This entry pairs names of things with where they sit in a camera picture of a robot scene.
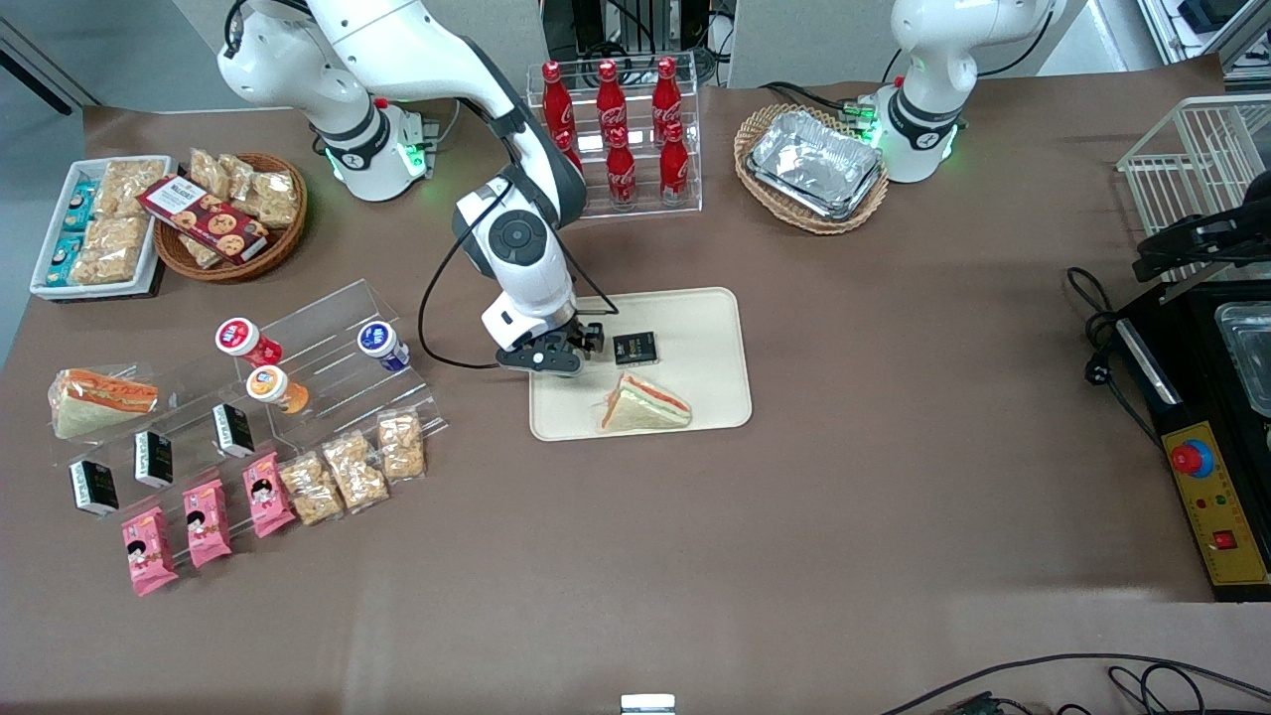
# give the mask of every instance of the small black box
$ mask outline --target small black box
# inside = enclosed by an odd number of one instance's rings
[[[172,442],[160,434],[145,432],[137,433],[133,443],[133,479],[155,489],[172,486]]]
[[[81,512],[105,517],[119,508],[109,467],[88,460],[76,462],[71,465],[71,485],[75,488],[75,508]]]
[[[247,414],[233,405],[217,405],[212,408],[212,419],[216,420],[216,446],[231,457],[250,457],[255,452],[255,443],[252,442],[252,424],[247,422]]]
[[[614,335],[614,364],[619,368],[652,366],[657,363],[657,342],[653,331]]]

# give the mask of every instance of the floor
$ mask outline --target floor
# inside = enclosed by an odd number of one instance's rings
[[[220,80],[206,43],[172,0],[0,0],[19,28],[103,103],[141,110],[243,107]],[[186,57],[178,70],[173,57]],[[1040,74],[1159,65],[1134,0],[1088,0]],[[62,117],[0,72],[0,363],[27,306],[32,265],[66,165],[83,157],[79,116]]]

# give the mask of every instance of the sandwich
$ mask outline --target sandwich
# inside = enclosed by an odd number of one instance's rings
[[[89,371],[62,371],[48,389],[53,434],[58,439],[127,423],[150,414],[158,404],[159,390],[153,386]]]
[[[623,373],[618,387],[609,394],[609,410],[600,422],[600,429],[674,431],[686,428],[693,422],[693,409],[670,392]]]

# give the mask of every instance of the table surface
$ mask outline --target table surface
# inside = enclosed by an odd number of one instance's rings
[[[826,239],[774,220],[733,174],[732,132],[773,97],[708,89],[704,211],[562,237],[610,292],[737,295],[747,425],[545,444],[530,436],[525,376],[421,361],[451,422],[430,443],[428,480],[145,599],[114,527],[75,512],[48,466],[56,370],[174,367],[206,353],[226,315],[268,321],[358,277],[413,314],[452,240],[454,201],[505,157],[465,114],[437,178],[369,204],[310,152],[291,110],[93,109],[95,156],[286,156],[309,180],[310,226],[248,284],[169,273],[154,300],[32,301],[0,382],[0,701],[613,712],[620,693],[665,691],[689,714],[871,712],[1065,650],[1265,683],[1271,606],[1210,602],[1159,456],[1082,381],[1085,309],[1063,288],[1082,264],[1120,300],[1138,290],[1140,236],[1113,163],[1177,100],[1220,91],[1207,60],[985,81],[935,177],[892,185],[860,230]],[[435,347],[487,359],[479,314],[496,291],[456,262],[430,305]],[[1051,706],[1115,700],[1096,664],[984,685]],[[1224,702],[1242,704],[1210,705]]]

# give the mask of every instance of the pink snack package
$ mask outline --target pink snack package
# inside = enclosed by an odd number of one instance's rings
[[[255,536],[267,537],[296,519],[287,502],[287,490],[282,489],[282,483],[278,481],[277,452],[271,452],[248,467],[243,472],[243,486],[247,488],[247,497],[252,502],[252,526],[255,528]]]
[[[128,575],[132,591],[146,596],[177,579],[168,549],[168,519],[155,507],[123,523],[123,544],[128,549]]]
[[[196,569],[234,552],[230,549],[230,523],[225,517],[225,488],[221,480],[212,480],[184,493],[182,503],[186,505],[189,560]]]

